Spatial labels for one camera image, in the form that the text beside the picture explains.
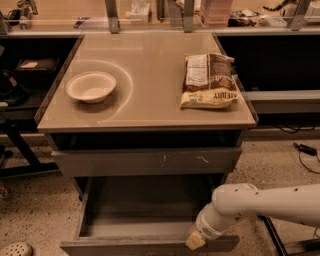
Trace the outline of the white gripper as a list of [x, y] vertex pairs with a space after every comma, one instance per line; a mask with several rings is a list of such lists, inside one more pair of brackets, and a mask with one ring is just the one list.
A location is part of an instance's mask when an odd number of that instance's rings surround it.
[[224, 216], [216, 210], [212, 203], [207, 204], [196, 218], [195, 227], [197, 230], [191, 232], [185, 245], [190, 250], [196, 250], [205, 245], [205, 239], [215, 240], [219, 238], [228, 228], [239, 221], [239, 217]]

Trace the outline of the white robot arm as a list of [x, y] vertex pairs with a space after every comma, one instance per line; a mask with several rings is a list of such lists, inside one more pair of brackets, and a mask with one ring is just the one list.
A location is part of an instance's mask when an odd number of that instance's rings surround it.
[[250, 216], [265, 216], [306, 226], [320, 226], [320, 185], [259, 190], [249, 183], [217, 187], [196, 217], [185, 245], [196, 250], [216, 240]]

